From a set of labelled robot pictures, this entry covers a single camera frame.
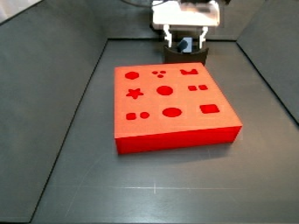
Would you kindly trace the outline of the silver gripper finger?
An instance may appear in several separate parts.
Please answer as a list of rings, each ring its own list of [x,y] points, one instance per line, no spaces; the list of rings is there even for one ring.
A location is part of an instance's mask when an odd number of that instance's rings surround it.
[[[172,47],[172,34],[169,32],[169,25],[163,25],[163,33],[164,33],[164,40],[167,41],[167,46]]]
[[[203,26],[200,36],[199,36],[199,49],[203,48],[203,42],[205,41],[207,33],[208,33],[208,26]]]

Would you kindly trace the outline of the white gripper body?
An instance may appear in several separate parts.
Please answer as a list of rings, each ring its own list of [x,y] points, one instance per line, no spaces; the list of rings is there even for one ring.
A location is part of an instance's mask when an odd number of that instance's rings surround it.
[[[161,30],[165,25],[179,27],[217,26],[220,6],[215,0],[193,3],[192,0],[153,0],[152,27]]]

